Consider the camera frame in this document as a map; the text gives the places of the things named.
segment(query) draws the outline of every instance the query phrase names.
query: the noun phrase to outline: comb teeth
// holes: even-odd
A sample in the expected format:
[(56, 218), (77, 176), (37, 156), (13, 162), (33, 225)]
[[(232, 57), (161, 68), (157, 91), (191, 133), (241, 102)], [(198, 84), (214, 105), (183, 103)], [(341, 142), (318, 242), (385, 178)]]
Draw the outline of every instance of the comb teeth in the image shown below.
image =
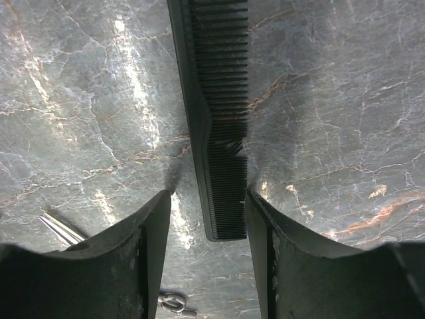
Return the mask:
[(184, 33), (184, 47), (179, 48), (181, 44), (175, 40), (177, 53), (187, 59), (184, 69), (179, 65), (180, 72), (186, 72), (185, 76), (181, 75), (183, 96), (194, 90), (203, 96), (202, 102), (197, 99), (192, 104), (187, 104), (185, 99), (189, 127), (195, 127), (193, 122), (201, 116), (196, 109), (208, 108), (211, 115), (207, 141), (200, 142), (194, 137), (201, 133), (199, 130), (192, 129), (191, 133), (197, 176), (204, 177), (198, 178), (198, 183), (207, 238), (245, 239), (247, 160), (239, 153), (248, 131), (247, 0), (168, 0), (168, 3), (169, 8), (178, 7), (181, 14), (174, 24), (174, 13), (170, 10), (173, 28), (178, 24)]

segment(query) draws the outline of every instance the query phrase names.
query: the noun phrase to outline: marble surface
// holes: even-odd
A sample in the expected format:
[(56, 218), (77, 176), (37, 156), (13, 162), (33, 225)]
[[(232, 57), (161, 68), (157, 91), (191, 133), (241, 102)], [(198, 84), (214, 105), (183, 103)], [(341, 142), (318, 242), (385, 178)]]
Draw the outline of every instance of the marble surface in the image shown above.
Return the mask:
[[(249, 8), (250, 185), (342, 243), (424, 240), (424, 2)], [(248, 241), (204, 237), (166, 0), (0, 17), (0, 241), (62, 249), (42, 212), (90, 236), (175, 188), (162, 287), (202, 319), (259, 318)]]

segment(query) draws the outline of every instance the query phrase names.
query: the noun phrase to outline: keyring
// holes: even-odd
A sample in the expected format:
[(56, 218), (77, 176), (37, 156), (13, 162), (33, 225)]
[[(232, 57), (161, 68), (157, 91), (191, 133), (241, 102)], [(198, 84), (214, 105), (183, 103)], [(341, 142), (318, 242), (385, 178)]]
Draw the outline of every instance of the keyring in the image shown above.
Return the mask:
[(186, 308), (186, 299), (179, 294), (160, 294), (158, 303), (161, 308), (178, 315)]

